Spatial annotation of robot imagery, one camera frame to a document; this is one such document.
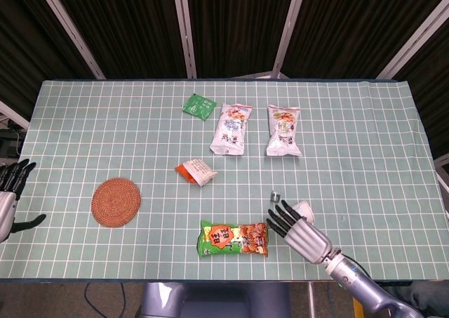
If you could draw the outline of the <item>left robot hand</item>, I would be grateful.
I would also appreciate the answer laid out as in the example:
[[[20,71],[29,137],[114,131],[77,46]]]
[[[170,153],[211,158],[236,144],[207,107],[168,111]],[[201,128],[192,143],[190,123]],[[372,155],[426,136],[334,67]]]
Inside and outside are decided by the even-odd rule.
[[[46,219],[46,214],[40,214],[31,221],[15,222],[18,201],[35,166],[36,162],[25,159],[1,167],[1,242],[6,241],[10,234],[37,227]]]

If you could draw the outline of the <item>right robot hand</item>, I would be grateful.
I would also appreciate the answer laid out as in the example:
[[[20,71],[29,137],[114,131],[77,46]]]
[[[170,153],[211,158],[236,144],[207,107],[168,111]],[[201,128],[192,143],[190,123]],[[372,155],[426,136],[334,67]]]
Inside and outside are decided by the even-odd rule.
[[[290,206],[285,200],[268,209],[266,222],[295,252],[311,264],[329,263],[339,252],[312,223],[310,208]]]

